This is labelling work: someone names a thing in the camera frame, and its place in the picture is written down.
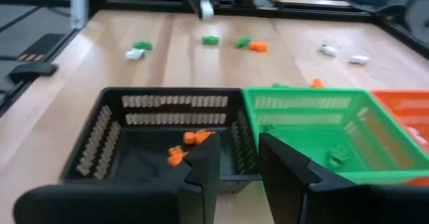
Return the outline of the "orange plastic slotted basket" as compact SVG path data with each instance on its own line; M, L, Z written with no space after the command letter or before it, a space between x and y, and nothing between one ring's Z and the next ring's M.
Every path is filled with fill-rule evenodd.
M429 90L372 90L370 93L429 157L429 146L420 146L408 131L408 127L417 129L429 142Z

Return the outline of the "large white chunky decoration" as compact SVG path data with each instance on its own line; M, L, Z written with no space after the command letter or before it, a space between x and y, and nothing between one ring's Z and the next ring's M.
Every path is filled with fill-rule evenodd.
M422 147L427 147L429 146L429 142L420 135L420 132L413 128L413 127L408 127L408 131L411 133L412 137L415 139L415 141Z

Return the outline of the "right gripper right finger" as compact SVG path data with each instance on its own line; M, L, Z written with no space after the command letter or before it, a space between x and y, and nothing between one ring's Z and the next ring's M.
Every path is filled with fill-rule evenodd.
M355 184L268 133L259 165L275 224L429 224L429 186Z

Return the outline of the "long orange bone decoration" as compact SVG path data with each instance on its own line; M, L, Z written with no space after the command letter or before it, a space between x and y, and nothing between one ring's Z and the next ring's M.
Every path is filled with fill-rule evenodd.
M185 145L199 145L214 133L214 131L207 131L206 129L187 131L183 135L183 142Z

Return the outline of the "white block decoration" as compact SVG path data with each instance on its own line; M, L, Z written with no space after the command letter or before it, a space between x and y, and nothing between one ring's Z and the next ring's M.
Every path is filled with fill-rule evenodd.
M326 44L321 45L318 50L327 56L336 57L338 54L338 50L336 48Z

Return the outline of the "green plastic slotted basket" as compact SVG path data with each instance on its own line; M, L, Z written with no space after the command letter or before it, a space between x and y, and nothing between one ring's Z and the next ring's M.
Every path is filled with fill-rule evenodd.
M255 138L269 133L328 170L335 146L350 148L348 167L333 171L357 184L401 184L429 176L429 157L361 89L246 88Z

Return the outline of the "green zombie hand decoration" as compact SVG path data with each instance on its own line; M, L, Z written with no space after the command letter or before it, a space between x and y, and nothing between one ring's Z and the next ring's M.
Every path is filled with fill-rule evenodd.
M338 171L350 164L350 148L347 146L335 146L329 149L326 157L327 167L330 170Z

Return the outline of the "small white decoration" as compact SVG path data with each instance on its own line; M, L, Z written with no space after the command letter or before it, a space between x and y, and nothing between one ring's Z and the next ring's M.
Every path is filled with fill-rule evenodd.
M366 63L368 63L368 61L369 61L369 57L367 56L355 55L355 56L351 56L349 63L365 65Z

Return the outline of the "white skull decoration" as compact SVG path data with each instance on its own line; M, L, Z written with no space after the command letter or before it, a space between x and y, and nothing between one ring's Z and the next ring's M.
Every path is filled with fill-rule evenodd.
M146 54L146 50L144 49L137 49L132 48L125 53L125 57L128 60L139 60L140 58L143 58Z

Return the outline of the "black plastic slotted basket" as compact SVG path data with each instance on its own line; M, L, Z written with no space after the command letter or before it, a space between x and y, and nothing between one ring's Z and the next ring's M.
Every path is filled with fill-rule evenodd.
M220 137L220 191L259 180L257 148L238 88L103 89L64 165L62 182L147 181L169 170L168 150L187 131Z

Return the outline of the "small orange decoration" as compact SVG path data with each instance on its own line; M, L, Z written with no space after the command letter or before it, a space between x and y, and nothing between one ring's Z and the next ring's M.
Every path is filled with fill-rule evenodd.
M169 156L168 156L168 164L170 167L176 167L183 161L183 158L188 154L188 152L185 152L181 146L175 146L173 148L170 148L168 150Z

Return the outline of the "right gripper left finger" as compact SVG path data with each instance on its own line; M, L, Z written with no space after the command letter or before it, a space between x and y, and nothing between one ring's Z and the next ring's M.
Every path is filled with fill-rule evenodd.
M15 224L213 224L219 192L220 137L145 182L102 180L45 185L13 206Z

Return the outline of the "white post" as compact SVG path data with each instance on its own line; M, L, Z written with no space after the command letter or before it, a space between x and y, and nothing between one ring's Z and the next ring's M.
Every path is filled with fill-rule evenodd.
M70 25L81 30L88 21L88 0L70 0Z

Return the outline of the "black orange-striped floor mat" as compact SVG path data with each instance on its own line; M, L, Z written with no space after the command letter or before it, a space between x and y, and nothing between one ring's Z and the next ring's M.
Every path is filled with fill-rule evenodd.
M16 57L20 62L41 62L53 55L64 43L65 34L45 34Z

